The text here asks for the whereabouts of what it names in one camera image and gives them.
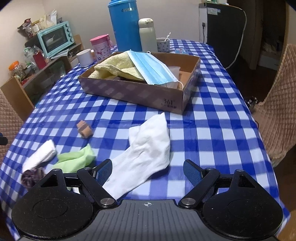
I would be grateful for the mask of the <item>light green cleaning cloth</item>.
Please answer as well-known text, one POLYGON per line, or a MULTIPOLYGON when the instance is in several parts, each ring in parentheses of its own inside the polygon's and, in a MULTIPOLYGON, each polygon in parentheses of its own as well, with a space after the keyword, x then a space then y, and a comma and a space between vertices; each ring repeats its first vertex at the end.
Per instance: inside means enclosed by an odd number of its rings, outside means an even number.
POLYGON ((63 173, 76 173, 78 170, 90 165, 96 158, 89 144, 77 152, 62 153, 57 156, 58 161, 53 169, 61 169, 63 173))

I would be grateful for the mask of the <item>white small towel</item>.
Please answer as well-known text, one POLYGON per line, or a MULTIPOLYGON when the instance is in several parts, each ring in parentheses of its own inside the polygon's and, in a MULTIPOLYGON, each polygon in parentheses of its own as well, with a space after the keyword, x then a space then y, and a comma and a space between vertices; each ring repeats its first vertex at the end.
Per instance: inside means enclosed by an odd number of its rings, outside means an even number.
POLYGON ((51 161, 56 154, 54 142, 47 140, 23 163, 22 172, 34 169, 43 162, 51 161))

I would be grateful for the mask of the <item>white sock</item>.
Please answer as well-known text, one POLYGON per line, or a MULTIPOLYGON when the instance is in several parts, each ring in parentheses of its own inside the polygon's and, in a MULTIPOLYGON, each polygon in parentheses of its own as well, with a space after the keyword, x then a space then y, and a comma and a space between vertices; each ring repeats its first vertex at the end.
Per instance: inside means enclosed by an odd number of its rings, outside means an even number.
POLYGON ((170 164, 170 136, 164 113, 129 129, 129 147, 112 160, 112 173, 103 188, 114 198, 143 184, 170 164))

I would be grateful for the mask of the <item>purple velvet scrunchie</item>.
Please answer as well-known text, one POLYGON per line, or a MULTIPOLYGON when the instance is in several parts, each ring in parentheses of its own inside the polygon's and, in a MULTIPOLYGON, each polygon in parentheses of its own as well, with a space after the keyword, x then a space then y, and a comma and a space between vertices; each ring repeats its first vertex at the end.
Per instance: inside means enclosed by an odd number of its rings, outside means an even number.
POLYGON ((31 189, 45 176, 43 167, 26 170, 21 176, 21 184, 27 189, 31 189))

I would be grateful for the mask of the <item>pale yellow towel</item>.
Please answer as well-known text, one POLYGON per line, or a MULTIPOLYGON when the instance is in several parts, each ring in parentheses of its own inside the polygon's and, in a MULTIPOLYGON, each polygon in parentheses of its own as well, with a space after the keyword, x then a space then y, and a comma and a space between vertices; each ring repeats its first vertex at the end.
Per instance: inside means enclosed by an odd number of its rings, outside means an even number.
POLYGON ((130 80, 144 81, 127 51, 112 55, 94 66, 94 71, 88 76, 94 79, 107 79, 112 76, 123 77, 130 80))

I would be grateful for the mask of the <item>light blue surgical mask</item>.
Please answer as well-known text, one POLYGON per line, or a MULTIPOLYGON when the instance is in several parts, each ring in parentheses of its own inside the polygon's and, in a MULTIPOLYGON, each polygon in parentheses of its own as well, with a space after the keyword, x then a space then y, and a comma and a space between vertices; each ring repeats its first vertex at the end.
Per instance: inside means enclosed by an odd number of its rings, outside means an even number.
POLYGON ((138 72, 149 85, 159 85, 162 87, 177 89, 178 84, 181 89, 184 85, 179 81, 165 63, 157 59, 150 51, 135 52, 126 51, 138 72))

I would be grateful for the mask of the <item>white drawstring cloth bag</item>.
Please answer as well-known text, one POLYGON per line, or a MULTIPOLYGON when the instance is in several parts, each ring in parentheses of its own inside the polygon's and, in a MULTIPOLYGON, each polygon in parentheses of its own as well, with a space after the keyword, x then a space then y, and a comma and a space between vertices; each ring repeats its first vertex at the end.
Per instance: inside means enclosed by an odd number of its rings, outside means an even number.
POLYGON ((178 88, 180 67, 179 66, 168 66, 168 68, 173 73, 175 78, 177 78, 177 81, 171 81, 171 82, 163 84, 162 86, 163 87, 168 87, 168 88, 178 88))

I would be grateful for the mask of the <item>blue white checkered tablecloth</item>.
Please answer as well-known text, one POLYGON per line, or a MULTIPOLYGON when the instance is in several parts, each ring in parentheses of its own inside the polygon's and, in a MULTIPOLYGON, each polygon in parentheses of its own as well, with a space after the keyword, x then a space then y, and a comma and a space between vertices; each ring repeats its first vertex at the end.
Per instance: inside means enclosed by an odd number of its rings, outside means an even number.
MULTIPOLYGON (((189 40, 171 40, 171 50, 182 48, 201 58, 201 75, 183 114, 166 113, 171 137, 171 163, 126 195, 127 199, 175 199, 192 184, 183 173, 183 162, 233 173, 243 169, 270 195, 279 199, 276 176, 257 124, 243 97, 212 47, 189 40)), ((89 144, 95 162, 112 159, 129 146, 128 130, 156 115, 141 105, 84 93, 74 67, 43 97, 25 121, 1 165, 1 208, 12 239, 19 234, 11 220, 15 203, 26 193, 21 184, 22 165, 47 140, 58 153, 78 151, 89 144), (93 135, 83 138, 77 124, 84 120, 93 135)))

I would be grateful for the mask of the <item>brown cardboard box tray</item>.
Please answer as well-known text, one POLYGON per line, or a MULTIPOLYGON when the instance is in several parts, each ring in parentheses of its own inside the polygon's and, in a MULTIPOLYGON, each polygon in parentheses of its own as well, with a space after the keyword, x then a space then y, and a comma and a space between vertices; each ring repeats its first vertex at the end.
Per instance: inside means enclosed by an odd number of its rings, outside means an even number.
POLYGON ((89 78, 94 67, 89 68, 78 79, 87 94, 109 97, 150 108, 182 114, 198 83, 201 58, 175 53, 152 53, 167 66, 180 67, 177 88, 149 85, 143 81, 133 81, 120 77, 89 78))

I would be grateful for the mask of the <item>red box on shelf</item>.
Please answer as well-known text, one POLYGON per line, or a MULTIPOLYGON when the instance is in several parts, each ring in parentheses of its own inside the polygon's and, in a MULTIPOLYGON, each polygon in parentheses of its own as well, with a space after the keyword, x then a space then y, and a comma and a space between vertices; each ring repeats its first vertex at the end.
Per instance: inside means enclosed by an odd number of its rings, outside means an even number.
POLYGON ((33 58, 34 58, 34 61, 36 62, 36 65, 37 65, 39 70, 42 70, 43 68, 46 67, 47 63, 44 60, 44 57, 43 57, 43 55, 42 55, 42 53, 40 51, 35 53, 33 55, 33 58))

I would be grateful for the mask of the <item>pink hello kitty container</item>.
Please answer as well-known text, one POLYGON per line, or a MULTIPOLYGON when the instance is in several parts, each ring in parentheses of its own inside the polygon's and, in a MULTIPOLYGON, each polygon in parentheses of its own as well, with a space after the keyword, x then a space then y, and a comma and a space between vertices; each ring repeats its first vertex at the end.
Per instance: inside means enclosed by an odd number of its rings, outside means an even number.
POLYGON ((112 42, 110 41, 108 34, 92 38, 90 39, 90 43, 93 47, 97 62, 100 62, 111 55, 112 42))

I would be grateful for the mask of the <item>orange lid glass jar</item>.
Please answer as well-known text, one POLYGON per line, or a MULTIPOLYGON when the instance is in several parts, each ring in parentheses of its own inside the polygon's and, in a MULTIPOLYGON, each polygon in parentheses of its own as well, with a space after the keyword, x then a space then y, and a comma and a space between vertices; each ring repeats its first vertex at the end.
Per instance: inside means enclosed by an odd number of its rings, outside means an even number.
POLYGON ((24 68, 19 61, 13 62, 9 66, 9 71, 10 71, 12 77, 17 76, 20 80, 23 80, 26 76, 24 68))

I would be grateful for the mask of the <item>mint green toaster oven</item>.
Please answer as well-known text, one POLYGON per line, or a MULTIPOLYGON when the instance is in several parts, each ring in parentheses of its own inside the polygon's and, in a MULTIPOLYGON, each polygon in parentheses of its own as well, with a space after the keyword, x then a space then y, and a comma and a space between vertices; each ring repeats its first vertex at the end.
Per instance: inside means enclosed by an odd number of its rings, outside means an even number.
POLYGON ((37 33, 45 58, 51 58, 74 44, 68 21, 51 26, 37 33))

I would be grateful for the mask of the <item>black refrigerator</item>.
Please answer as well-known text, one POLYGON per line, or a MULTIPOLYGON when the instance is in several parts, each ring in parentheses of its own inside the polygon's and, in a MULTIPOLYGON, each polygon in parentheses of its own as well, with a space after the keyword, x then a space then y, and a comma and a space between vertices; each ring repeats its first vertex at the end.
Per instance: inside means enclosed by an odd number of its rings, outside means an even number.
POLYGON ((241 8, 227 4, 199 4, 199 41, 214 49, 225 69, 236 61, 246 24, 247 16, 241 8))

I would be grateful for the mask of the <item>tall blue thermos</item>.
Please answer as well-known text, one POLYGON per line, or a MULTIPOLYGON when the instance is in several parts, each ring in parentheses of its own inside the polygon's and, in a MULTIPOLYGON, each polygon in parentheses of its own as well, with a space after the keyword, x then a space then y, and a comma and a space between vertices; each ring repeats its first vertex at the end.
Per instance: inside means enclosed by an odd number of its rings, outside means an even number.
POLYGON ((118 51, 141 52, 137 1, 110 1, 108 9, 118 51))

